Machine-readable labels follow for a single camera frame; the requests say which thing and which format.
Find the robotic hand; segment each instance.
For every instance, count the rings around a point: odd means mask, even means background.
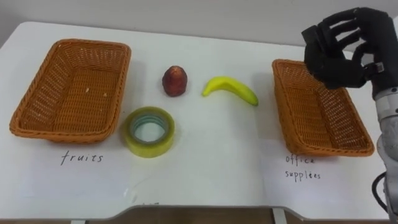
[[[337,36],[351,32],[338,40]],[[308,71],[328,89],[373,86],[381,137],[377,151],[386,166],[384,191],[392,223],[398,216],[398,39],[387,13],[366,7],[339,12],[302,32],[306,43],[304,62]],[[351,60],[343,49],[363,39]],[[364,54],[373,62],[362,64]]]

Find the red apple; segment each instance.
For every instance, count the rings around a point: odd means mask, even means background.
[[[171,66],[164,73],[162,84],[164,91],[169,96],[180,96],[187,89],[188,77],[184,69],[179,66]]]

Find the basket rim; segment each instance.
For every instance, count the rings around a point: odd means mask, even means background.
[[[131,48],[127,44],[119,43],[119,42],[110,42],[110,41],[103,41],[103,40],[86,40],[86,39],[61,39],[56,41],[50,48],[50,50],[47,52],[44,61],[39,67],[39,70],[37,71],[34,79],[30,83],[27,91],[25,92],[24,96],[22,97],[21,101],[19,102],[15,112],[12,115],[12,118],[9,123],[9,130],[12,134],[15,134],[17,136],[32,136],[35,138],[39,138],[41,136],[70,136],[70,137],[78,137],[78,136],[97,136],[97,135],[102,135],[104,133],[110,132],[112,129],[114,129],[113,126],[115,126],[115,122],[118,119],[118,114],[119,110],[118,108],[121,106],[121,99],[119,97],[116,97],[116,100],[112,102],[111,105],[111,110],[107,114],[107,116],[111,116],[112,118],[109,119],[109,121],[106,123],[104,128],[101,131],[87,131],[87,132],[80,132],[80,133],[69,133],[65,131],[43,131],[39,129],[25,129],[21,128],[18,122],[18,119],[21,117],[22,113],[25,111],[27,102],[32,98],[33,93],[37,90],[38,84],[41,80],[42,77],[45,76],[45,71],[50,64],[51,60],[55,56],[55,53],[59,49],[59,45],[61,44],[80,44],[80,43],[86,43],[86,44],[101,44],[101,45],[112,45],[112,46],[118,46],[121,47],[123,50],[123,55],[124,55],[124,60],[121,65],[121,73],[118,77],[118,84],[116,87],[116,91],[114,96],[121,95],[121,98],[123,97],[124,93],[124,84],[125,84],[125,79],[127,75],[127,69],[130,59],[131,59]]]
[[[276,59],[276,60],[274,60],[272,62],[272,68],[274,69],[274,78],[277,78],[281,83],[282,83],[282,79],[280,77],[280,67],[282,65],[285,65],[285,64],[300,65],[300,66],[304,65],[305,66],[304,62],[297,61],[297,60],[288,60],[288,59]],[[280,87],[282,88],[282,91],[284,92],[284,95],[285,95],[285,90],[286,90],[285,86],[281,85]],[[362,119],[359,116],[359,113],[356,110],[356,107],[355,107],[354,103],[352,102],[351,97],[350,97],[347,89],[346,88],[340,88],[340,91],[342,91],[344,93],[345,97],[347,97],[348,105],[349,105],[349,107],[351,109],[351,112],[354,114],[355,117],[359,118],[359,119],[355,119],[354,122],[360,127],[361,132],[364,134],[364,138],[365,138],[365,141],[367,143],[366,144],[367,148],[355,149],[354,152],[364,153],[364,154],[372,154],[373,151],[374,151],[373,141],[370,138],[370,135],[369,135],[367,129],[365,128],[365,126],[364,126],[364,124],[362,122]],[[292,111],[292,109],[291,109],[292,107],[291,107],[290,102],[286,100],[286,104],[287,104],[287,107],[289,108],[289,111]],[[322,151],[336,151],[336,150],[350,151],[350,149],[346,150],[346,149],[336,149],[336,148],[333,148],[333,147],[318,147],[318,146],[313,146],[313,145],[307,144],[305,141],[303,141],[302,137],[299,135],[299,131],[297,130],[296,121],[294,121],[291,118],[290,112],[289,112],[289,115],[288,115],[287,119],[289,119],[289,121],[293,123],[294,133],[295,133],[295,138],[293,138],[293,142],[295,142],[296,144],[300,144],[300,145],[306,147],[307,149],[310,149],[309,151],[311,151],[311,152],[315,151],[316,152],[316,151],[318,151],[318,149],[322,149]]]

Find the white wall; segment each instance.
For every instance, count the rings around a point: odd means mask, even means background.
[[[24,21],[303,45],[302,30],[357,6],[398,15],[398,0],[0,0],[0,45]]]

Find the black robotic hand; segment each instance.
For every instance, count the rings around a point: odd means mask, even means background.
[[[337,36],[351,32],[341,40]],[[392,19],[386,12],[359,7],[336,13],[302,32],[306,43],[305,64],[310,73],[328,89],[362,87],[373,83],[373,97],[398,86],[398,40]],[[360,39],[364,42],[351,60],[343,49]],[[373,63],[362,65],[364,54]]]

